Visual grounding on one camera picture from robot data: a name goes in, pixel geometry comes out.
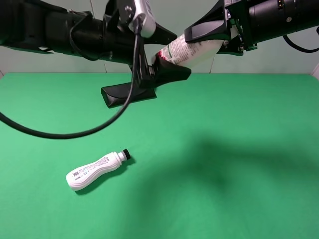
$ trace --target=black cable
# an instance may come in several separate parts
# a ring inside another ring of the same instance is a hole
[[[50,138],[50,139],[71,139],[71,138],[80,138],[84,137],[90,134],[94,134],[98,131],[101,131],[102,129],[106,128],[110,124],[112,124],[114,121],[116,121],[126,110],[126,108],[129,106],[130,102],[132,101],[133,98],[133,87],[135,83],[135,78],[137,74],[137,68],[138,68],[138,62],[139,62],[139,56],[140,56],[140,47],[141,47],[141,29],[142,29],[142,21],[140,18],[137,18],[134,22],[135,27],[134,27],[134,34],[135,34],[135,45],[134,45],[134,59],[133,59],[133,68],[132,68],[132,82],[131,82],[131,88],[129,95],[122,106],[122,108],[113,116],[111,117],[108,121],[103,123],[102,125],[95,127],[93,129],[83,131],[83,132],[78,132],[78,133],[70,133],[70,134],[55,134],[55,133],[45,133],[45,132],[40,132],[36,131],[30,128],[26,128],[8,117],[6,117],[4,114],[0,113],[0,120],[5,123],[6,125],[29,135],[33,135],[36,137],[40,138]]]
[[[315,53],[317,51],[319,51],[319,48],[317,49],[313,49],[313,50],[308,50],[308,49],[305,49],[305,48],[302,48],[296,44],[294,44],[289,38],[287,35],[284,36],[284,40],[288,43],[288,45],[290,45],[292,48],[298,50],[298,51],[301,51],[301,52],[304,52],[304,53]]]

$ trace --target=bottle cap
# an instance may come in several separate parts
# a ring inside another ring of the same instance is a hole
[[[131,159],[131,155],[127,149],[124,149],[123,153],[125,154],[127,160]]]

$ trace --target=green surface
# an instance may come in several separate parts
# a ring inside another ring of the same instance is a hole
[[[1,112],[37,130],[94,127],[128,74],[7,74]],[[317,239],[319,82],[193,74],[95,135],[48,140],[0,123],[1,239]],[[128,148],[135,163],[79,193],[65,175]]]

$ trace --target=white plastic bottle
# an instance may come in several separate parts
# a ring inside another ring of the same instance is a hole
[[[188,44],[183,34],[159,51],[158,55],[175,65],[191,68],[216,55],[224,40],[209,40]]]
[[[74,169],[66,175],[66,181],[74,191],[81,190],[92,183],[102,174],[116,170],[123,161],[130,159],[127,149],[122,152],[109,153],[94,163]]]

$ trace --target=white wall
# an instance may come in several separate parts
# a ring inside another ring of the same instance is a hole
[[[91,10],[102,19],[107,0],[47,0],[73,10]],[[217,0],[150,0],[157,22],[181,35],[183,30],[209,11]],[[316,29],[308,29],[289,36],[304,48],[319,47]],[[150,58],[161,46],[146,46]],[[258,44],[258,49],[245,52],[242,57],[217,55],[214,73],[311,73],[319,62],[319,53],[306,54],[292,49],[283,38]],[[195,66],[193,72],[208,73],[212,59]],[[0,47],[0,70],[6,72],[129,72],[127,65],[112,62],[90,62],[63,54],[39,55]]]

